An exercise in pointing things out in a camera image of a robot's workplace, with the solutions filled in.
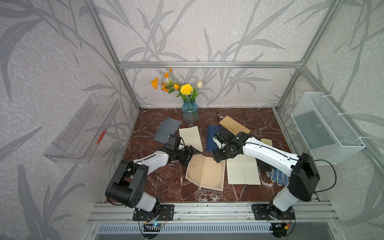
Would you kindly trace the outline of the dark blue envelope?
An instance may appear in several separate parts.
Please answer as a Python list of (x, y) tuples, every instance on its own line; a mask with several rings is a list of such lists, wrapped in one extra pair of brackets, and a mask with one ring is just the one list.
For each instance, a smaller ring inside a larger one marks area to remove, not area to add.
[(222, 126), (207, 126), (207, 141), (206, 141), (206, 151), (213, 152), (218, 148), (217, 144), (214, 142), (214, 134), (217, 133)]

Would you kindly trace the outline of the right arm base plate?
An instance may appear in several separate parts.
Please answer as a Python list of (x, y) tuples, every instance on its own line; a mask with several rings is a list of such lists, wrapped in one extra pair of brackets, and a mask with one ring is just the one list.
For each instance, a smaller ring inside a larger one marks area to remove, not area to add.
[(272, 204), (253, 204), (251, 209), (255, 220), (292, 221), (296, 219), (292, 206), (286, 211), (281, 211)]

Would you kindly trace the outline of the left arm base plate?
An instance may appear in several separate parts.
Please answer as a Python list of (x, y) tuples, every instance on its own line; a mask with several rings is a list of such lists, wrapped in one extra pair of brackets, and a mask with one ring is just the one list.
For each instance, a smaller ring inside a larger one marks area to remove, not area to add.
[(175, 206), (174, 205), (155, 205), (154, 209), (150, 212), (137, 209), (134, 210), (133, 221), (136, 222), (149, 222), (149, 221), (172, 221), (174, 218)]

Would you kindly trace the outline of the beige lined letter paper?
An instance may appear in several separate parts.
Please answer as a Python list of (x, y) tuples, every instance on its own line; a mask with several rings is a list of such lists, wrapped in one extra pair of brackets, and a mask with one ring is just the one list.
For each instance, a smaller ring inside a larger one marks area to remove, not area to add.
[(217, 163), (213, 158), (193, 155), (190, 160), (186, 179), (201, 188), (223, 191), (226, 162)]

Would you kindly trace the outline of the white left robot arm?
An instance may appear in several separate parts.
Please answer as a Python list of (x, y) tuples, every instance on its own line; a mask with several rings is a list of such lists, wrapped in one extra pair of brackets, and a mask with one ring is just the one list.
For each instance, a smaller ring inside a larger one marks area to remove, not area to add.
[(106, 199), (113, 205), (137, 208), (157, 216), (160, 201), (145, 192), (147, 176), (172, 161), (179, 161), (184, 166), (200, 153), (193, 146), (185, 146), (174, 150), (163, 148), (134, 161), (122, 160), (107, 186)]

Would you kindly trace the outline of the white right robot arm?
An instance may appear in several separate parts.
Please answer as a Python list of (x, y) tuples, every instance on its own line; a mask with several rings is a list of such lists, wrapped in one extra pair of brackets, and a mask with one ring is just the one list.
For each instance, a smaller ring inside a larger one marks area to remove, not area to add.
[(268, 146), (249, 134), (237, 135), (217, 132), (213, 136), (218, 146), (214, 150), (214, 160), (221, 162), (246, 155), (258, 159), (288, 176), (289, 184), (270, 201), (267, 213), (280, 216), (295, 203), (309, 202), (320, 181), (315, 161), (308, 154), (295, 155)]

